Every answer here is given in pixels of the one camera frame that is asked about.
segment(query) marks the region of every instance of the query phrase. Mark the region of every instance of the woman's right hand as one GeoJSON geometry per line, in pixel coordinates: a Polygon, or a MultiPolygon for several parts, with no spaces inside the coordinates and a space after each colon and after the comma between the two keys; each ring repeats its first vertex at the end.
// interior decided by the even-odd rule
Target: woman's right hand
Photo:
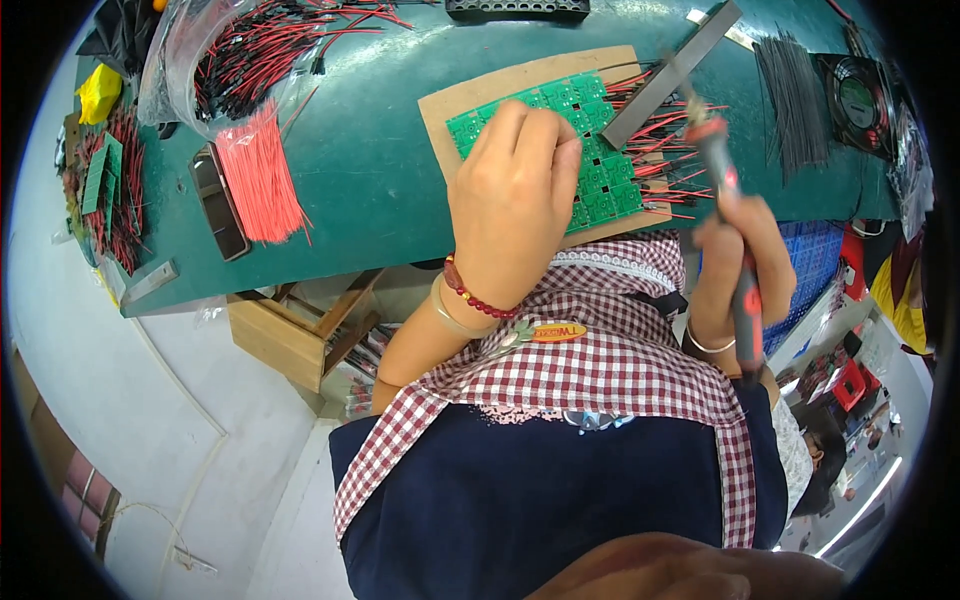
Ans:
{"type": "Polygon", "coordinates": [[[546,273],[570,223],[582,150],[558,113],[500,104],[447,190],[454,264],[476,298],[509,310],[546,273]]]}
{"type": "Polygon", "coordinates": [[[797,287],[790,254],[766,202],[759,196],[721,195],[717,204],[727,223],[721,224],[714,214],[694,233],[704,263],[690,296],[686,325],[689,334],[709,349],[722,348],[733,337],[731,303],[745,246],[756,262],[764,325],[786,318],[797,287]]]}

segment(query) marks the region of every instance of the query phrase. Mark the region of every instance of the green circuit board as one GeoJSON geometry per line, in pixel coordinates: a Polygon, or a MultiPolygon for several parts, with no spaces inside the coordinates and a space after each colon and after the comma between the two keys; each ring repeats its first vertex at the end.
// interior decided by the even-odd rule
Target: green circuit board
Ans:
{"type": "Polygon", "coordinates": [[[604,100],[606,95],[607,88],[597,72],[585,71],[477,107],[449,119],[446,128],[460,158],[466,159],[480,130],[504,100],[516,98],[533,108],[556,110],[584,142],[573,218],[566,229],[572,233],[643,210],[640,188],[631,181],[633,163],[599,135],[613,119],[613,107],[604,100]]]}

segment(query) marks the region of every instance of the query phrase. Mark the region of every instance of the red beaded bracelet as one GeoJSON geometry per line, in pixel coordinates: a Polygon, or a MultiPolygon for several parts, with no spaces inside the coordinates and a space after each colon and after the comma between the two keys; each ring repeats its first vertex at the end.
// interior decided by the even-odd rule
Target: red beaded bracelet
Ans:
{"type": "Polygon", "coordinates": [[[476,308],[485,315],[490,315],[495,319],[512,319],[516,316],[516,310],[519,308],[514,307],[510,310],[500,310],[498,308],[493,308],[489,304],[480,301],[473,294],[467,291],[467,288],[464,287],[464,281],[460,278],[460,274],[457,273],[457,268],[453,264],[453,252],[447,255],[446,260],[444,261],[444,281],[450,286],[454,292],[457,293],[457,296],[467,301],[467,304],[476,308]]]}

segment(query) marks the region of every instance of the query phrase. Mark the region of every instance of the red checkered shirt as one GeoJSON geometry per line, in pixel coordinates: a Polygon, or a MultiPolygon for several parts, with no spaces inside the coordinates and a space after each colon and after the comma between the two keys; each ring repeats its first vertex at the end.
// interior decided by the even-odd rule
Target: red checkered shirt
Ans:
{"type": "Polygon", "coordinates": [[[567,342],[527,343],[491,357],[513,323],[400,390],[353,458],[337,489],[339,544],[350,522],[390,470],[450,403],[552,411],[672,417],[713,427],[723,498],[723,545],[749,547],[756,519],[750,436],[730,380],[684,354],[652,306],[683,290],[684,263],[675,231],[605,240],[558,252],[515,321],[577,323],[587,333],[567,342]]]}

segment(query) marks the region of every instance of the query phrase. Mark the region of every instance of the green workbench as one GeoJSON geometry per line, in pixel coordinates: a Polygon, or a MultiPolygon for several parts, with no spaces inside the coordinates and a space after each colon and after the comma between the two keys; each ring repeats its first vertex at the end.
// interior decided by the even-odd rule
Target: green workbench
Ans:
{"type": "MultiPolygon", "coordinates": [[[[857,6],[845,9],[861,24],[857,6]]],[[[790,31],[810,52],[847,53],[841,20],[822,0],[738,0],[737,27],[756,38],[790,31]]],[[[464,26],[441,6],[397,8],[414,25],[384,24],[382,35],[342,36],[325,59],[320,88],[286,132],[284,148],[313,245],[302,234],[225,263],[187,171],[204,140],[185,126],[168,140],[145,130],[144,201],[152,254],[134,280],[173,259],[180,276],[123,311],[135,316],[228,292],[333,276],[445,255],[453,248],[444,178],[420,119],[417,100],[505,66],[577,50],[633,44],[641,60],[677,47],[696,27],[690,9],[710,2],[594,0],[576,26],[501,21],[464,26]]],[[[78,86],[93,62],[81,59],[78,86]]],[[[694,87],[730,105],[730,150],[743,190],[766,198],[781,221],[894,219],[885,164],[834,144],[829,167],[806,168],[782,187],[779,162],[767,164],[765,134],[773,111],[761,99],[754,54],[724,38],[693,71],[694,87]]],[[[299,102],[281,110],[281,123],[299,102]]],[[[704,216],[704,203],[688,214],[704,216]]],[[[695,222],[674,219],[671,227],[695,222]]]]}

